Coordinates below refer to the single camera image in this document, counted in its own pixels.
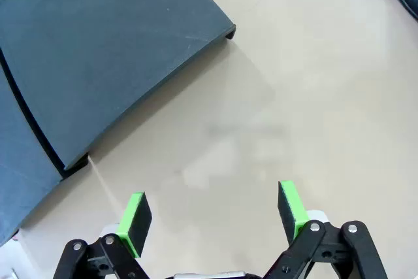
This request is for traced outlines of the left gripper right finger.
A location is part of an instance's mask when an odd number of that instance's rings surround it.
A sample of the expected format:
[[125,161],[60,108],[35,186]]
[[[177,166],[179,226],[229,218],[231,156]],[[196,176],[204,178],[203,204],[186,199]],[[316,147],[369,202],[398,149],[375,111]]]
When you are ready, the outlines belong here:
[[348,221],[333,226],[324,212],[307,211],[295,184],[278,182],[278,211],[289,244],[265,278],[307,278],[316,263],[331,265],[337,277],[386,278],[367,226]]

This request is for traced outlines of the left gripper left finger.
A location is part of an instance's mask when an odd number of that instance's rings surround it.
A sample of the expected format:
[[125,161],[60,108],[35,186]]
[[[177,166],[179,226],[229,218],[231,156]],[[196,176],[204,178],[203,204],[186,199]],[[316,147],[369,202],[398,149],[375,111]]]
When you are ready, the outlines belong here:
[[70,240],[64,247],[54,278],[147,278],[137,259],[152,222],[144,192],[132,194],[115,232],[88,244]]

